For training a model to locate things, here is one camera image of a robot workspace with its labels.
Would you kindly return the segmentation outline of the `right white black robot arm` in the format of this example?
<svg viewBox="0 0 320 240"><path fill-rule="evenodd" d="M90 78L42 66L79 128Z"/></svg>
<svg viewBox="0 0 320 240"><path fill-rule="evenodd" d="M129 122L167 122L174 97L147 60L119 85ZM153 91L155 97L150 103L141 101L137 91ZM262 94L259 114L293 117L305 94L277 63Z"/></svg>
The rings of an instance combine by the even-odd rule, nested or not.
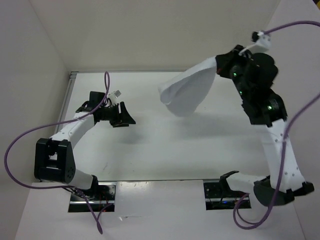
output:
<svg viewBox="0 0 320 240"><path fill-rule="evenodd" d="M274 59L265 53L251 53L241 45L216 56L217 74L231 79L242 100L242 108L254 126L269 169L268 176L230 171L219 179L219 191L254 194L265 207L284 206L295 197L312 193L314 185L305 180L289 139L288 115L283 99L272 90L278 75Z"/></svg>

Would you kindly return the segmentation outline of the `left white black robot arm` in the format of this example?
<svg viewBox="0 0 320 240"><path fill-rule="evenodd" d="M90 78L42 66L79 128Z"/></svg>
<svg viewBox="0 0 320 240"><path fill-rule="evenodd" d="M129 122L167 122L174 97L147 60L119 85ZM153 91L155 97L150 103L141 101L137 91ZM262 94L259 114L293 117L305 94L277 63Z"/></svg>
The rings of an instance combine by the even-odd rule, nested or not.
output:
<svg viewBox="0 0 320 240"><path fill-rule="evenodd" d="M36 179L73 186L80 189L88 200L94 200L102 194L104 190L98 178L76 168L73 148L100 121L108 121L114 128L136 124L125 103L116 101L118 94L118 91L111 96L103 92L90 92L89 99L76 110L71 123L50 138L37 141L34 163Z"/></svg>

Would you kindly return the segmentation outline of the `white skirt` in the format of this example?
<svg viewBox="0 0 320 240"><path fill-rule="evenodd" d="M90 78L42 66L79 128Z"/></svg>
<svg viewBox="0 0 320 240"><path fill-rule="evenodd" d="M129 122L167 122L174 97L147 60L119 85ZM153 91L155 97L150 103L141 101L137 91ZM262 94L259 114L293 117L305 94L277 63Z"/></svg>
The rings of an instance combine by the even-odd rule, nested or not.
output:
<svg viewBox="0 0 320 240"><path fill-rule="evenodd" d="M177 117L187 117L195 112L208 95L217 71L216 57L178 74L158 86L160 101Z"/></svg>

